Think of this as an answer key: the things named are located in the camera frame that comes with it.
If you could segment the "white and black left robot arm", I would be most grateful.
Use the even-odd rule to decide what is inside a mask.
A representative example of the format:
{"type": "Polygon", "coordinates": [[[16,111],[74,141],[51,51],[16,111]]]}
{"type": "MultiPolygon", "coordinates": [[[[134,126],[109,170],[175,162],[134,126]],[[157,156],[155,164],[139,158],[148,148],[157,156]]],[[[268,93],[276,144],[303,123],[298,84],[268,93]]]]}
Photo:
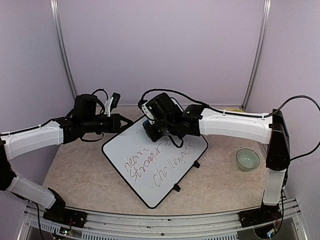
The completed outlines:
{"type": "Polygon", "coordinates": [[[133,121],[112,113],[120,100],[120,94],[113,93],[103,103],[94,94],[77,95],[73,109],[63,117],[0,135],[0,189],[45,208],[43,217],[63,224],[74,221],[66,202],[53,189],[45,189],[37,183],[14,172],[10,161],[16,157],[49,146],[60,146],[78,139],[85,141],[85,134],[118,134],[133,125],[133,121]]]}

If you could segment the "white whiteboard with black frame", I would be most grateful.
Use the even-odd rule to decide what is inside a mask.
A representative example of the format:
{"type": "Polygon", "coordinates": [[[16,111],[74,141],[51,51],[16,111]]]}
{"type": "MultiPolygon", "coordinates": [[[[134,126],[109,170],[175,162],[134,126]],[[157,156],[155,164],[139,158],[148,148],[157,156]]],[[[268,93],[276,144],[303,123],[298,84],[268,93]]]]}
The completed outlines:
{"type": "Polygon", "coordinates": [[[177,148],[169,137],[152,142],[140,117],[131,127],[107,140],[101,147],[103,155],[150,209],[156,208],[173,190],[194,161],[208,149],[202,136],[187,135],[177,148]]]}

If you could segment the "blue whiteboard eraser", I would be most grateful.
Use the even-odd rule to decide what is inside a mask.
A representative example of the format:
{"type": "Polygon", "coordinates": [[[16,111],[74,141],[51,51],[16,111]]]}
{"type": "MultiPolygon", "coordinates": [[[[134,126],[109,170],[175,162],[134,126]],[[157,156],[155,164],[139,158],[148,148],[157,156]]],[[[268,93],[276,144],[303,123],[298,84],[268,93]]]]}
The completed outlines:
{"type": "Polygon", "coordinates": [[[148,126],[150,122],[148,120],[145,120],[143,123],[142,123],[142,126],[145,128],[148,126]]]}

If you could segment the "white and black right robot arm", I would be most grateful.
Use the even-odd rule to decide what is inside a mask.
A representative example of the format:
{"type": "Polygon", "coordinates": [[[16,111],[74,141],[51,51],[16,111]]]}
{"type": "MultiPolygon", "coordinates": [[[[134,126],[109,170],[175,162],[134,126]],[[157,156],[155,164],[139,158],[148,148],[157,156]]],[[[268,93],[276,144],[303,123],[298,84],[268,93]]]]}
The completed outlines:
{"type": "Polygon", "coordinates": [[[163,136],[183,140],[185,136],[218,135],[268,145],[261,206],[241,211],[240,223],[242,227],[250,227],[283,219],[283,187],[291,160],[289,134],[282,112],[275,109],[272,113],[240,113],[215,109],[197,100],[192,102],[181,109],[165,89],[151,100],[141,98],[138,107],[147,118],[143,128],[148,137],[156,142],[163,136]]]}

